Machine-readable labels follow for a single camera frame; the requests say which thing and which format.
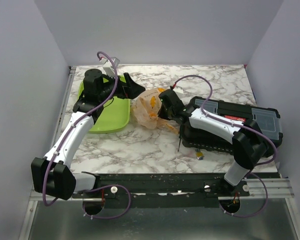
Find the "orange printed plastic bag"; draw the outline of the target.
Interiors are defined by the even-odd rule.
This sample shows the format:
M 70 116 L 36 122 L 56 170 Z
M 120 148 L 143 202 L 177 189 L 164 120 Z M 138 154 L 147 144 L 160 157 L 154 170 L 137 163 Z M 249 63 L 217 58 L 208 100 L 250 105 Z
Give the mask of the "orange printed plastic bag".
M 138 96 L 131 111 L 137 123 L 147 129 L 167 128 L 172 133 L 178 134 L 179 130 L 176 127 L 159 117 L 159 110 L 162 106 L 159 95 L 164 91 L 165 89 L 161 87 L 145 90 Z

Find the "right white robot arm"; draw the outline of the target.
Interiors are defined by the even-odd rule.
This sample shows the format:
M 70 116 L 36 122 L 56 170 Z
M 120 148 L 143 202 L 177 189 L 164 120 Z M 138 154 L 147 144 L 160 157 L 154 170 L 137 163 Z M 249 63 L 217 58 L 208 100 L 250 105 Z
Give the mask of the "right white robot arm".
M 220 183 L 220 191 L 226 196 L 237 192 L 240 181 L 259 165 L 259 160 L 269 148 L 273 149 L 270 162 L 277 157 L 275 144 L 262 134 L 254 120 L 230 120 L 206 111 L 203 106 L 185 105 L 172 89 L 161 92 L 159 99 L 160 118 L 173 120 L 180 126 L 189 124 L 191 128 L 211 133 L 233 146 L 234 163 Z

